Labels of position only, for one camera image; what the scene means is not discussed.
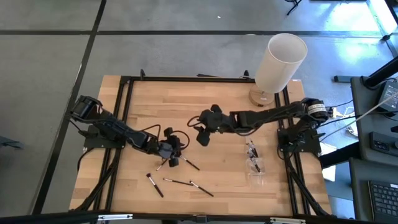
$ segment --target wooden table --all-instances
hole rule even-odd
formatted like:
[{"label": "wooden table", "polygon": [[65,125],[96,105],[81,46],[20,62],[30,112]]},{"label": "wooden table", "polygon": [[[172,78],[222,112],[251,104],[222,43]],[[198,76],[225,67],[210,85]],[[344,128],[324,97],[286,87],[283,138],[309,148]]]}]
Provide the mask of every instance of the wooden table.
[{"label": "wooden table", "polygon": [[[119,76],[105,76],[98,99],[104,108],[113,111]],[[123,149],[115,191],[113,212],[132,213],[180,213],[208,215],[292,215],[285,165],[277,157],[277,122],[264,124],[250,138],[263,158],[266,174],[263,187],[251,187],[246,180],[245,138],[236,134],[212,134],[210,143],[203,147],[196,142],[198,132],[187,126],[187,121],[201,111],[218,104],[223,113],[239,110],[266,110],[275,104],[258,108],[248,98],[252,83],[205,83],[205,82],[134,82],[127,124],[134,129],[143,129],[160,124],[163,129],[186,132],[191,139],[183,156],[201,170],[197,171],[185,161],[174,168],[167,164],[155,171],[160,157],[147,155],[130,146]],[[300,80],[288,84],[290,101],[304,97]],[[119,118],[123,111],[121,105]],[[156,129],[149,132],[156,134]],[[96,185],[100,175],[104,149],[94,149],[82,160],[77,176],[70,208],[79,206]],[[331,212],[322,170],[317,158],[301,153],[305,183],[317,202]],[[161,198],[146,177],[150,172],[164,193]],[[214,194],[210,197],[196,187],[166,182],[163,178],[196,184]],[[104,188],[101,208],[108,187]],[[303,212],[301,196],[296,186],[299,211]]]}]

